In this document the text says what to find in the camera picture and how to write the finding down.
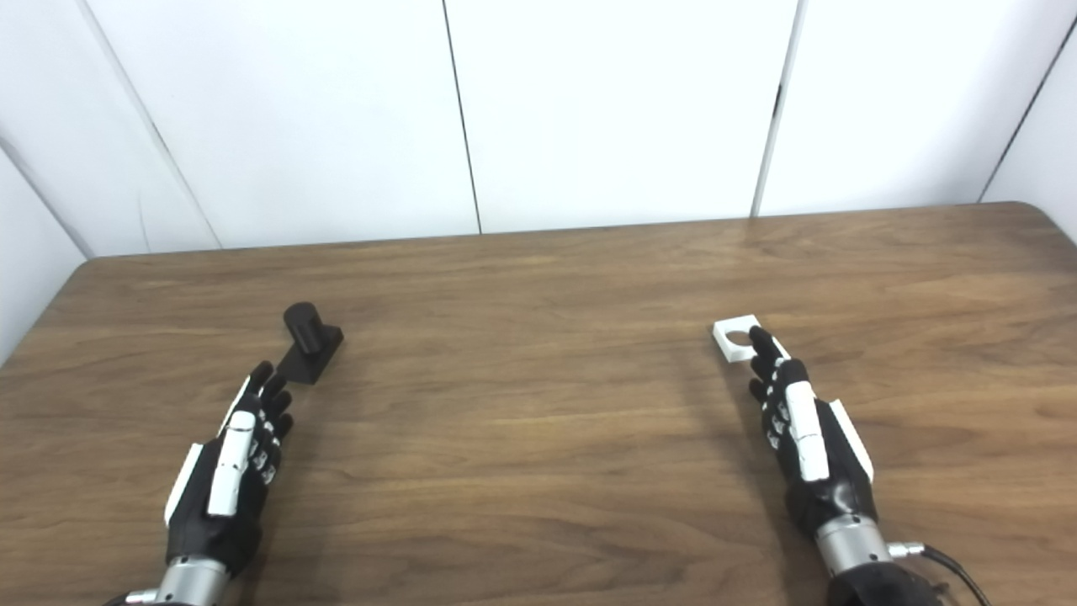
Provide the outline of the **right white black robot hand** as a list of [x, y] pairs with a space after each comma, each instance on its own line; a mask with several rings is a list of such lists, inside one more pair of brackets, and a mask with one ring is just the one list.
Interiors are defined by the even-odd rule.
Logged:
[[805, 361], [782, 353], [764, 327], [751, 327], [749, 392], [761, 408], [764, 438], [786, 482], [785, 508], [805, 536], [850, 517], [878, 520], [870, 459], [837, 401], [815, 394]]

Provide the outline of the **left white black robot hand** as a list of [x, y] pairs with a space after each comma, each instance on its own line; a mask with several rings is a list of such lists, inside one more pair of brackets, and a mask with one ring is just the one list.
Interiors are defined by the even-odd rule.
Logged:
[[209, 559], [237, 576], [257, 555], [270, 483], [294, 426], [286, 379], [258, 362], [216, 435], [193, 443], [165, 510], [166, 562]]

